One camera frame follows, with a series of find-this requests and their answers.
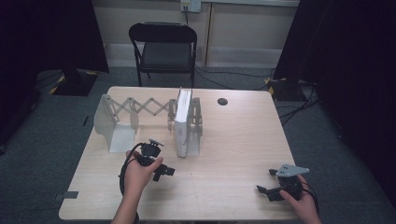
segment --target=black circular hole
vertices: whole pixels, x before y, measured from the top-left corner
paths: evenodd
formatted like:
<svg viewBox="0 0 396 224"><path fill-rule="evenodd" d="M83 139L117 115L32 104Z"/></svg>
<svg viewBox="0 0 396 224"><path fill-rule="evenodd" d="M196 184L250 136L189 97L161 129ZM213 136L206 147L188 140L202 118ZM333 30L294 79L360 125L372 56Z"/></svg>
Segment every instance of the black circular hole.
<svg viewBox="0 0 396 224"><path fill-rule="evenodd" d="M224 98L219 98L218 99L218 104L219 105L227 105L228 101L226 99L224 99Z"/></svg>

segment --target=black curtain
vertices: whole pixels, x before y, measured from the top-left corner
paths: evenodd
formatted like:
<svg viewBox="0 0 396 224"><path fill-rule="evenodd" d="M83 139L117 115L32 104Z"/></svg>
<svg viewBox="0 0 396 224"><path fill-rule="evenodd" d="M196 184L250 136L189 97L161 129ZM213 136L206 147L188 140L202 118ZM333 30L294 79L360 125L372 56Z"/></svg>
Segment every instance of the black curtain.
<svg viewBox="0 0 396 224"><path fill-rule="evenodd" d="M322 14L310 21L312 11ZM343 141L366 163L394 207L395 12L392 0L301 0L275 73L318 84L319 99Z"/></svg>
<svg viewBox="0 0 396 224"><path fill-rule="evenodd" d="M91 0L5 0L0 6L0 137L38 73L108 72Z"/></svg>

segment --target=chair backrest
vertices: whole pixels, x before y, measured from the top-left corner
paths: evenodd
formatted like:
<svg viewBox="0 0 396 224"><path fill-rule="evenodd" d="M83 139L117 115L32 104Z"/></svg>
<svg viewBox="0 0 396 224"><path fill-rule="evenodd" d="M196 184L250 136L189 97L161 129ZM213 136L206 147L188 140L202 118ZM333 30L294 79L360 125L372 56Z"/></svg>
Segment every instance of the chair backrest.
<svg viewBox="0 0 396 224"><path fill-rule="evenodd" d="M189 26L170 22L139 22L129 29L129 37L137 42L193 43L197 34Z"/></svg>

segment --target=gray carpet floor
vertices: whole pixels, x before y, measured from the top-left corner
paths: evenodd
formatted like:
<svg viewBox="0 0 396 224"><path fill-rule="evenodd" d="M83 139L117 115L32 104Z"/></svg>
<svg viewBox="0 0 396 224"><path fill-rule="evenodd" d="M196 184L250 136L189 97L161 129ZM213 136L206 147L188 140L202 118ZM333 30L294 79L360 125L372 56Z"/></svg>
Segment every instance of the gray carpet floor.
<svg viewBox="0 0 396 224"><path fill-rule="evenodd" d="M273 70L210 71L215 73L198 70L195 88L266 91L264 77L271 76ZM92 130L100 97L112 86L137 86L134 68L110 68L109 74L96 79L88 96L50 95L51 81L57 73L47 71L38 76L37 87L42 94L35 110L13 134L6 154L0 157L0 223L69 223L59 219L62 202L54 197L68 189ZM143 75L143 85L187 88L190 79L186 75L154 74L151 79ZM276 102L276 107L281 116L302 104ZM296 164L311 170L305 178L317 192L324 223L396 223L396 212L386 195L360 158L340 141L320 104L297 113L284 130Z"/></svg>

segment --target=wall baseboard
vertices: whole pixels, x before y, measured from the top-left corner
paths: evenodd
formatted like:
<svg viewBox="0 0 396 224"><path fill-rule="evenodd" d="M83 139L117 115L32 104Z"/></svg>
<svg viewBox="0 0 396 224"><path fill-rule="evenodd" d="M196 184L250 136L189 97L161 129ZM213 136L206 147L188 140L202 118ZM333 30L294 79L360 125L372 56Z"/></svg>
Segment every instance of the wall baseboard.
<svg viewBox="0 0 396 224"><path fill-rule="evenodd" d="M274 68L282 49L232 49L211 48L208 67ZM109 67L136 67L132 44L106 44L105 53ZM197 49L197 65L202 66L201 48Z"/></svg>

